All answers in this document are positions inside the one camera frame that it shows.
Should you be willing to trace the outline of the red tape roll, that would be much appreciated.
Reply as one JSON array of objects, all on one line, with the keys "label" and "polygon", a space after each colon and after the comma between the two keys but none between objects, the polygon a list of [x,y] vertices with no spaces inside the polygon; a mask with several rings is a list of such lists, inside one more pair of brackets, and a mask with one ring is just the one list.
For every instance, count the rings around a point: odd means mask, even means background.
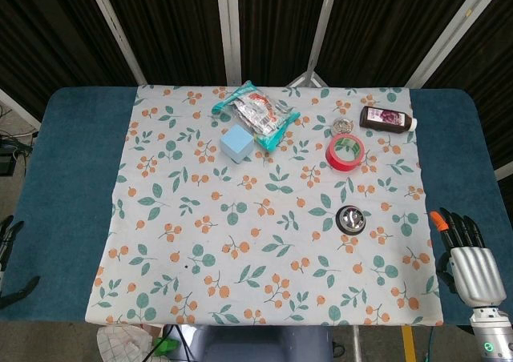
[{"label": "red tape roll", "polygon": [[336,135],[328,145],[325,158],[337,171],[352,171],[361,164],[365,148],[363,142],[351,134]]}]

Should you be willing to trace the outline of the green plastic object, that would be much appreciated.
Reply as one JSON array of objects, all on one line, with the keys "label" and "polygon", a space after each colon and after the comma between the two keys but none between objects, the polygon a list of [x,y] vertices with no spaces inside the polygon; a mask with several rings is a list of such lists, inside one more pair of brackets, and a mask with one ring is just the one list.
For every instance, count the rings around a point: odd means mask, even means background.
[{"label": "green plastic object", "polygon": [[155,356],[164,356],[180,347],[180,342],[170,338],[158,338],[154,344]]}]

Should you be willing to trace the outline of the right robot hand orange fingertip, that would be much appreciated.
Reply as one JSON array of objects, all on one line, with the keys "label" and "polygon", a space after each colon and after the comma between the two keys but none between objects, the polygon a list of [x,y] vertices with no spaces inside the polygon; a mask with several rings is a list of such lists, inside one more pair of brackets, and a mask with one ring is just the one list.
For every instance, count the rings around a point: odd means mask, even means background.
[{"label": "right robot hand orange fingertip", "polygon": [[471,308],[497,308],[507,293],[498,265],[476,222],[445,208],[429,213],[445,251],[436,261],[437,277]]}]

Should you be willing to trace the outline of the clear tape roll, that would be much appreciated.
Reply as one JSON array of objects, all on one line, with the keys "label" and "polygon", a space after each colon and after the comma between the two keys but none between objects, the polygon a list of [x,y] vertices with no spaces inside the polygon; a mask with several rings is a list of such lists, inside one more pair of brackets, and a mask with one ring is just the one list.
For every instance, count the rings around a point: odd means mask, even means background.
[{"label": "clear tape roll", "polygon": [[350,134],[353,130],[353,121],[345,118],[337,118],[331,126],[332,136]]}]

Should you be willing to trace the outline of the light blue cube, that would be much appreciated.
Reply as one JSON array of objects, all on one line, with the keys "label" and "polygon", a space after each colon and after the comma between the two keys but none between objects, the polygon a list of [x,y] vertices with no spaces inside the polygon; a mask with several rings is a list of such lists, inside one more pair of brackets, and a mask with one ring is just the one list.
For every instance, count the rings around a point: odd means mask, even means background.
[{"label": "light blue cube", "polygon": [[252,152],[253,136],[243,127],[232,126],[220,139],[220,149],[233,162],[241,163]]}]

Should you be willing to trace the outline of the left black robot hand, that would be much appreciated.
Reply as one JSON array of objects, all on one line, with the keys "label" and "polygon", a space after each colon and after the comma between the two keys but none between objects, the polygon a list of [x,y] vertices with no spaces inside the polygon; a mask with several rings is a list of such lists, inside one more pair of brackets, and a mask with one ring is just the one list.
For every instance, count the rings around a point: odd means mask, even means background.
[{"label": "left black robot hand", "polygon": [[4,276],[7,264],[16,240],[17,234],[24,226],[23,221],[12,223],[14,217],[8,215],[2,222],[0,222],[0,311],[25,299],[37,286],[40,281],[40,276],[34,276],[26,284],[24,288],[16,292],[3,295]]}]

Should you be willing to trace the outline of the white checkered cloth bag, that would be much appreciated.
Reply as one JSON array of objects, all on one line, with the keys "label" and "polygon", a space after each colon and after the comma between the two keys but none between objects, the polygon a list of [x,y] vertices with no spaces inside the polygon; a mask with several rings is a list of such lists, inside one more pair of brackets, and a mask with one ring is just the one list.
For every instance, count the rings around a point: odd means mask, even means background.
[{"label": "white checkered cloth bag", "polygon": [[151,335],[131,325],[111,325],[97,331],[97,345],[103,362],[142,362],[152,347]]}]

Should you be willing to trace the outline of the silver call bell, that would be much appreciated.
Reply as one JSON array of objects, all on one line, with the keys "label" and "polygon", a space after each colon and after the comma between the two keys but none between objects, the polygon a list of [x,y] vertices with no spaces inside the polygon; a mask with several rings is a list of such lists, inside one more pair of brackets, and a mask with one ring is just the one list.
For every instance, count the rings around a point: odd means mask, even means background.
[{"label": "silver call bell", "polygon": [[359,235],[366,227],[363,211],[353,205],[341,207],[335,215],[338,230],[346,235]]}]

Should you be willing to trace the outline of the white partition post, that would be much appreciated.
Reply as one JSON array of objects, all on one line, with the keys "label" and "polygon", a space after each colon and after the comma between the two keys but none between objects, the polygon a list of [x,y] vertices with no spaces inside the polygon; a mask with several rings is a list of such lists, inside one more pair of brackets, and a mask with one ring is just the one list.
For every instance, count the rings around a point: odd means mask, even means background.
[{"label": "white partition post", "polygon": [[228,86],[242,84],[240,17],[238,0],[217,0],[224,66]]},{"label": "white partition post", "polygon": [[110,0],[95,0],[117,46],[128,65],[135,81],[139,86],[147,85],[147,80],[125,35],[124,29],[119,21],[114,7]]},{"label": "white partition post", "polygon": [[468,30],[478,0],[417,0],[412,19],[415,29],[405,57],[408,78],[405,86],[420,88],[442,65]]},{"label": "white partition post", "polygon": [[333,9],[334,0],[323,0],[321,11],[317,21],[317,28],[313,39],[312,48],[309,55],[307,70],[305,72],[306,78],[312,82],[314,71],[318,63],[321,53],[322,44],[324,42],[325,32],[329,23],[331,11]]}]

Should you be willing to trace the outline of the teal snack bag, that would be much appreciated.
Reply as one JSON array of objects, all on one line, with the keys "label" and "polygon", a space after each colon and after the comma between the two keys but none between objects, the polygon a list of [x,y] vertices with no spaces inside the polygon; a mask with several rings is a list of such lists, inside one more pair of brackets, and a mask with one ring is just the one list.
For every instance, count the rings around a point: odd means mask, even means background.
[{"label": "teal snack bag", "polygon": [[289,125],[301,116],[293,107],[272,99],[251,81],[246,81],[213,106],[212,114],[236,116],[266,151],[274,151],[285,137]]}]

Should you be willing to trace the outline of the blue fabric table cover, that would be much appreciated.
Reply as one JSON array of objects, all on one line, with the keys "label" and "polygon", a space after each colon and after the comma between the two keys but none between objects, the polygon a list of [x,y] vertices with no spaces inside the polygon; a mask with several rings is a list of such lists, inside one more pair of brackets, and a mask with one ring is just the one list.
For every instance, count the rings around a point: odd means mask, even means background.
[{"label": "blue fabric table cover", "polygon": [[[427,205],[476,220],[507,291],[502,309],[513,315],[513,228],[475,104],[457,89],[417,89],[410,98]],[[5,288],[40,281],[1,309],[0,321],[84,321],[134,100],[133,87],[66,87],[51,96],[16,207],[25,226]]]}]

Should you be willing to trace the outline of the grey-blue robot torso base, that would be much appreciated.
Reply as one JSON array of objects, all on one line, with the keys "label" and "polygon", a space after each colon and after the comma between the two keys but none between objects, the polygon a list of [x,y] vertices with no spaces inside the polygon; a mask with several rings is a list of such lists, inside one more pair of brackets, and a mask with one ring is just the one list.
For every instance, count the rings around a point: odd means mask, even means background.
[{"label": "grey-blue robot torso base", "polygon": [[190,362],[332,362],[333,337],[322,326],[200,326]]}]

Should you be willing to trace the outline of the floral print white tablecloth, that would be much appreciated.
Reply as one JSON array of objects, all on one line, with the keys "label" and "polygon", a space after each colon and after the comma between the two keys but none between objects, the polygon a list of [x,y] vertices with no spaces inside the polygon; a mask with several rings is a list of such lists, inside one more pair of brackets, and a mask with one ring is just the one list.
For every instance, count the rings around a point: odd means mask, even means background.
[{"label": "floral print white tablecloth", "polygon": [[[220,149],[239,120],[225,86],[141,86],[85,319],[96,324],[440,325],[416,135],[355,127],[360,165],[325,158],[337,118],[410,113],[410,92],[269,88],[301,113],[277,149]],[[359,235],[337,211],[363,211]]]}]

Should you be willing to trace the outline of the dark brown snack packet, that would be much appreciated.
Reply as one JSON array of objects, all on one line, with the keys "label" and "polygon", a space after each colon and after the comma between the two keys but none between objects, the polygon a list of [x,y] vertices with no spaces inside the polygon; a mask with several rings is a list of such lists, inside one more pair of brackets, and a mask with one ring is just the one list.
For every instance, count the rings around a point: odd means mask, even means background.
[{"label": "dark brown snack packet", "polygon": [[360,127],[395,134],[415,131],[417,125],[417,119],[404,112],[369,106],[362,108],[359,119]]}]

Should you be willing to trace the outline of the black electronics box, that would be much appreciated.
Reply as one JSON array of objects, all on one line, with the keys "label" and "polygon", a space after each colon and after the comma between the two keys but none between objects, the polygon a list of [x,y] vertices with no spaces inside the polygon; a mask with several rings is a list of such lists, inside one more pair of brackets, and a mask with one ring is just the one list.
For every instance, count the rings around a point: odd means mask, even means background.
[{"label": "black electronics box", "polygon": [[0,177],[12,176],[17,162],[13,146],[0,146]]}]

